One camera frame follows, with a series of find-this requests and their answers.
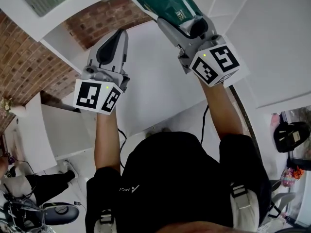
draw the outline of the black pants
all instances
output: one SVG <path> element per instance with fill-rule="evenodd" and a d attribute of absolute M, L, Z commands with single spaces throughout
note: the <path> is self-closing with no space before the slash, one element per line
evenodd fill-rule
<path fill-rule="evenodd" d="M 74 179 L 74 177 L 74 173 L 70 170 L 62 174 L 26 176 L 31 188 L 34 189 L 38 206 L 65 191 L 68 188 L 67 183 Z"/>

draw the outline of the pink object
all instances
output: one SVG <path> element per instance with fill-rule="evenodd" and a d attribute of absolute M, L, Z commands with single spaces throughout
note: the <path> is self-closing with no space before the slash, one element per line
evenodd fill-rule
<path fill-rule="evenodd" d="M 295 184 L 295 177 L 293 176 L 293 169 L 287 168 L 284 170 L 281 176 L 282 186 L 284 187 L 292 187 Z"/>
<path fill-rule="evenodd" d="M 273 114 L 270 123 L 271 128 L 275 130 L 279 124 L 280 124 L 280 116 L 278 114 Z"/>

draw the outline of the backpack strap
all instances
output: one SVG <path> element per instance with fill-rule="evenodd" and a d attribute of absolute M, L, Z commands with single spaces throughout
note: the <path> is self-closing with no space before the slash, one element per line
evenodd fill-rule
<path fill-rule="evenodd" d="M 259 226 L 259 205 L 257 195 L 243 184 L 232 183 L 230 202 L 233 228 L 256 232 Z"/>
<path fill-rule="evenodd" d="M 94 233 L 116 233 L 116 221 L 111 210 L 103 210 L 101 219 L 95 223 Z"/>

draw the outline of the logo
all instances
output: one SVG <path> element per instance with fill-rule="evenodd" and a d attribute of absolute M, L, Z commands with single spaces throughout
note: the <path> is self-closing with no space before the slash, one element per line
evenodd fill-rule
<path fill-rule="evenodd" d="M 200 57 L 198 57 L 195 61 L 192 70 L 208 84 L 210 84 L 218 76 L 218 74 Z"/>
<path fill-rule="evenodd" d="M 120 188 L 119 189 L 119 192 L 129 192 L 130 191 L 130 188 Z"/>
<path fill-rule="evenodd" d="M 240 64 L 227 46 L 210 50 L 223 72 L 227 72 Z"/>
<path fill-rule="evenodd" d="M 111 92 L 109 93 L 108 98 L 106 99 L 104 105 L 102 106 L 103 111 L 111 112 L 113 106 L 117 102 L 121 92 L 118 91 L 116 88 L 112 88 Z"/>
<path fill-rule="evenodd" d="M 133 187 L 133 186 L 132 186 L 132 193 L 135 192 L 135 190 L 136 190 L 138 187 L 139 187 L 139 185 L 136 186 L 136 187 Z"/>
<path fill-rule="evenodd" d="M 218 80 L 218 82 L 217 82 L 216 84 L 221 83 L 221 82 L 225 81 L 226 79 L 230 78 L 230 77 L 231 77 L 233 74 L 235 74 L 237 71 L 238 71 L 238 70 L 235 70 L 235 71 L 233 71 L 233 72 L 231 72 L 231 73 L 229 73 L 229 74 L 227 74 L 227 75 L 224 75 L 221 79 Z"/>
<path fill-rule="evenodd" d="M 82 82 L 78 95 L 77 105 L 96 109 L 100 90 L 100 83 Z"/>

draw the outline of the wire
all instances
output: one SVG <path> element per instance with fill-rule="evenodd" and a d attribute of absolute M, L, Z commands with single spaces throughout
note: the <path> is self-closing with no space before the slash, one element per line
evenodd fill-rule
<path fill-rule="evenodd" d="M 203 114 L 203 125 L 202 125 L 202 134 L 201 134 L 201 146 L 202 146 L 203 139 L 204 139 L 205 117 L 206 117 L 206 113 L 207 113 L 207 111 L 208 111 L 208 108 L 209 108 L 209 106 L 207 105 L 206 110 L 204 111 L 204 114 Z"/>
<path fill-rule="evenodd" d="M 15 158 L 14 158 L 14 160 L 19 161 L 19 162 L 25 162 L 25 163 L 27 163 L 28 166 L 30 167 L 31 171 L 33 172 L 34 176 L 36 176 L 36 175 L 35 175 L 35 172 L 33 171 L 32 167 L 30 166 L 30 164 L 29 164 L 27 161 L 20 161 L 20 160 L 17 160 L 17 159 L 15 159 Z M 35 186 L 33 187 L 33 189 L 31 190 L 31 192 L 30 192 L 29 194 L 27 194 L 26 196 L 16 197 L 16 198 L 17 198 L 17 199 L 22 199 L 22 198 L 25 197 L 25 199 L 29 199 L 29 198 L 32 196 L 32 194 L 34 193 L 34 190 L 35 190 L 36 186 L 37 186 L 37 179 L 35 180 Z"/>
<path fill-rule="evenodd" d="M 122 144 L 122 146 L 121 146 L 121 148 L 120 148 L 120 163 L 121 163 L 121 167 L 125 168 L 125 167 L 123 166 L 123 164 L 122 164 L 122 161 L 121 161 L 121 151 L 122 151 L 122 149 L 123 149 L 124 144 L 126 143 L 127 137 L 126 137 L 125 133 L 124 133 L 122 130 L 119 130 L 119 129 L 118 129 L 118 131 L 119 131 L 119 132 L 124 136 L 124 138 L 125 138 L 125 141 L 123 142 L 123 144 Z"/>
<path fill-rule="evenodd" d="M 78 201 L 75 201 L 74 203 L 73 203 L 74 205 L 78 205 L 78 206 L 83 206 L 83 208 L 85 209 L 85 211 L 86 211 L 86 208 L 84 207 L 84 205 L 82 205 L 81 204 L 81 202 L 78 202 Z"/>
<path fill-rule="evenodd" d="M 32 202 L 31 199 L 26 199 L 25 201 L 23 201 L 23 203 L 20 203 L 20 202 L 14 202 L 14 204 L 19 204 L 19 205 L 22 205 L 22 206 L 25 206 L 25 209 L 37 209 L 35 208 L 35 204 Z"/>
<path fill-rule="evenodd" d="M 82 205 L 82 204 L 81 204 Z M 85 211 L 86 211 L 86 208 L 84 207 L 84 205 L 82 205 L 83 206 L 83 208 L 85 209 Z M 87 212 L 86 212 L 87 213 Z"/>

